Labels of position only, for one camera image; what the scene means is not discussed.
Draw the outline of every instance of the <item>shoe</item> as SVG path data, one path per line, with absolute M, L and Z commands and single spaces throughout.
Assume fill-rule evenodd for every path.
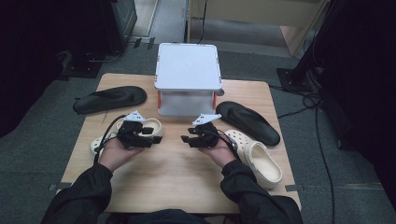
M 95 91 L 73 104 L 78 114 L 87 115 L 111 109 L 136 106 L 145 103 L 146 92 L 136 86 L 123 86 L 105 91 Z
M 143 123 L 143 128 L 152 128 L 153 131 L 150 134 L 143 134 L 140 133 L 139 136 L 142 137 L 154 137 L 154 136 L 163 136 L 163 125 L 160 123 L 159 120 L 157 119 L 146 119 L 145 121 L 142 122 Z M 116 128 L 114 128 L 114 131 L 110 134 L 107 135 L 107 139 L 113 138 L 117 135 L 117 132 L 119 131 L 120 127 L 122 125 L 122 122 L 117 123 Z M 90 151 L 93 157 L 95 157 L 96 155 L 96 151 L 95 149 L 97 147 L 99 147 L 100 142 L 102 141 L 103 136 L 96 138 L 95 140 L 93 140 L 90 144 Z
M 237 153 L 242 163 L 248 165 L 257 178 L 257 183 L 265 189 L 273 189 L 282 180 L 282 170 L 271 158 L 266 146 L 254 141 L 237 130 L 225 132 L 238 145 Z
M 226 101 L 216 107 L 216 113 L 220 114 L 225 122 L 268 147 L 276 146 L 280 142 L 279 133 L 262 115 L 252 109 Z

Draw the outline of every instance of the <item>black jacket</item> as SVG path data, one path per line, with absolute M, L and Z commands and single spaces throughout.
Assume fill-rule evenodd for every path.
M 285 196 L 271 196 L 256 183 L 250 168 L 241 161 L 226 164 L 221 173 L 221 189 L 238 203 L 242 223 L 303 223 L 296 202 Z M 52 200 L 41 223 L 96 223 L 111 198 L 111 172 L 96 163 L 82 173 L 73 186 L 61 190 Z M 131 216 L 132 224 L 204 224 L 200 217 L 178 209 Z

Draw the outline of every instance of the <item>black cable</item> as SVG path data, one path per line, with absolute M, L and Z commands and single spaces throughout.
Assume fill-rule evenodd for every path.
M 205 34 L 206 5 L 207 5 L 207 0 L 205 0 L 204 16 L 203 16 L 203 18 L 202 18 L 202 34 L 201 34 L 201 39 L 198 41 L 197 44 L 201 43 L 202 39 L 204 39 L 204 34 Z
M 217 138 L 219 138 L 220 140 L 222 140 L 223 142 L 225 142 L 225 144 L 227 145 L 227 147 L 231 150 L 231 152 L 233 153 L 233 155 L 236 157 L 237 160 L 241 161 L 241 158 L 238 155 L 238 152 L 235 150 L 235 148 L 233 147 L 232 144 L 232 140 L 230 139 L 230 136 L 228 136 L 227 134 L 225 134 L 223 131 L 218 130 L 218 132 L 221 132 L 223 134 L 218 134 L 218 133 L 212 133 L 210 131 L 202 131 L 202 133 L 210 133 L 212 135 L 215 135 Z M 222 137 L 222 135 L 226 136 L 228 138 L 228 141 Z
M 111 63 L 113 61 L 115 61 L 116 59 L 118 59 L 121 56 L 121 53 L 119 52 L 119 54 L 117 54 L 117 56 L 115 56 L 112 59 L 109 60 L 88 60 L 88 62 L 90 63 Z
M 317 88 L 317 90 L 321 89 L 321 85 L 318 83 L 319 76 L 323 73 L 323 71 L 318 71 L 317 68 L 311 68 L 311 72 L 308 72 L 308 77 L 311 80 L 311 83 Z
M 284 91 L 281 87 L 271 86 L 271 85 L 269 85 L 269 87 L 270 87 L 270 88 L 273 88 L 273 89 L 275 89 L 275 90 L 278 90 L 278 91 Z M 319 107 L 320 107 L 322 101 L 321 101 L 321 100 L 318 100 L 317 102 L 315 102 L 315 101 L 311 98 L 312 96 L 314 96 L 314 97 L 319 97 L 319 94 L 317 94 L 317 93 L 303 94 L 303 93 L 297 92 L 297 91 L 284 91 L 284 92 L 292 93 L 292 94 L 297 94 L 297 95 L 302 95 L 302 96 L 304 97 L 304 98 L 303 98 L 303 104 L 304 104 L 305 108 L 300 109 L 300 110 L 298 110 L 298 111 L 296 111 L 296 112 L 292 112 L 292 113 L 289 113 L 289 114 L 286 114 L 286 115 L 279 116 L 279 117 L 278 117 L 279 119 L 284 118 L 284 117 L 286 117 L 286 116 L 292 116 L 292 115 L 301 113 L 301 112 L 303 112 L 303 111 L 305 111 L 305 110 L 307 110 L 307 109 L 315 108 L 315 126 L 316 126 L 316 132 L 317 132 L 318 145 L 319 145 L 320 154 L 321 154 L 321 157 L 322 157 L 322 159 L 323 159 L 324 166 L 325 166 L 325 168 L 326 168 L 326 173 L 327 173 L 327 177 L 329 178 L 330 188 L 331 188 L 331 195 L 332 195 L 332 224 L 333 224 L 334 221 L 335 221 L 334 186 L 333 186 L 333 183 L 332 183 L 332 176 L 331 176 L 331 174 L 330 174 L 329 166 L 328 166 L 328 164 L 327 164 L 327 162 L 326 162 L 326 158 L 325 158 L 325 156 L 324 156 L 323 146 L 322 146 L 321 141 L 320 141 L 320 135 L 319 135 L 319 130 L 318 130 L 318 109 L 319 109 Z M 308 105 L 308 104 L 305 102 L 306 99 L 309 99 L 309 100 L 311 101 L 312 105 Z
M 117 122 L 117 120 L 125 118 L 126 115 L 121 115 L 118 116 L 116 119 L 114 119 L 111 124 L 107 127 L 107 130 L 105 131 L 105 134 L 102 137 L 102 140 L 100 141 L 99 147 L 97 147 L 94 151 L 96 151 L 95 154 L 95 158 L 93 159 L 93 163 L 97 163 L 99 161 L 99 154 L 100 154 L 100 150 L 102 150 L 102 148 L 105 145 L 105 139 L 107 137 L 108 131 L 110 131 L 111 127 L 113 127 L 113 125 Z
M 320 103 L 321 103 L 321 101 L 317 104 L 317 107 L 315 109 L 315 126 L 316 126 L 316 131 L 317 131 L 317 138 L 318 138 L 320 154 L 321 154 L 321 157 L 323 159 L 323 163 L 324 163 L 324 166 L 326 168 L 327 177 L 329 178 L 329 182 L 330 182 L 330 190 L 331 190 L 331 195 L 332 195 L 332 224 L 333 224 L 334 220 L 335 220 L 334 186 L 332 184 L 332 176 L 330 175 L 329 166 L 327 165 L 326 158 L 325 158 L 324 152 L 323 152 L 323 146 L 321 144 L 320 136 L 319 136 L 318 108 L 319 108 Z
M 290 113 L 284 114 L 284 115 L 280 115 L 280 116 L 277 117 L 278 119 L 283 119 L 283 118 L 288 117 L 288 116 L 294 116 L 296 114 L 304 112 L 307 109 L 313 109 L 313 108 L 315 108 L 318 105 L 318 102 L 315 102 L 315 100 L 312 99 L 312 97 L 319 97 L 319 95 L 317 93 L 304 94 L 304 93 L 301 93 L 301 92 L 298 92 L 298 91 L 285 91 L 281 87 L 277 87 L 277 86 L 269 85 L 269 87 L 272 88 L 272 89 L 278 90 L 278 91 L 284 91 L 284 92 L 287 92 L 287 93 L 303 96 L 303 105 L 305 106 L 304 108 L 299 109 L 299 110 L 294 111 L 294 112 L 290 112 Z M 308 105 L 306 103 L 307 99 L 309 101 L 311 101 L 312 105 Z

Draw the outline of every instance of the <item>handheld controller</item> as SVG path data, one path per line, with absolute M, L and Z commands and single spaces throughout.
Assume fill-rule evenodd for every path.
M 190 147 L 214 147 L 219 141 L 218 130 L 211 122 L 220 118 L 221 115 L 201 115 L 193 125 L 195 128 L 189 128 L 190 134 L 197 134 L 197 137 L 188 137 L 181 135 L 184 143 L 188 143 Z
M 121 124 L 117 137 L 120 139 L 122 145 L 125 148 L 128 147 L 151 147 L 152 144 L 159 144 L 163 139 L 161 136 L 144 137 L 139 136 L 142 134 L 152 134 L 153 128 L 143 127 L 142 121 L 146 119 L 134 111 L 124 118 L 124 122 Z

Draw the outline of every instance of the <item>hand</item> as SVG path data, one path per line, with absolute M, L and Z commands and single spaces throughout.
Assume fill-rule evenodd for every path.
M 210 158 L 221 168 L 223 168 L 228 162 L 236 160 L 227 144 L 221 139 L 219 139 L 215 147 L 198 147 L 198 150 L 210 156 Z
M 99 163 L 107 167 L 111 173 L 120 168 L 124 163 L 135 155 L 142 152 L 142 147 L 125 148 L 119 138 L 108 140 L 99 158 Z

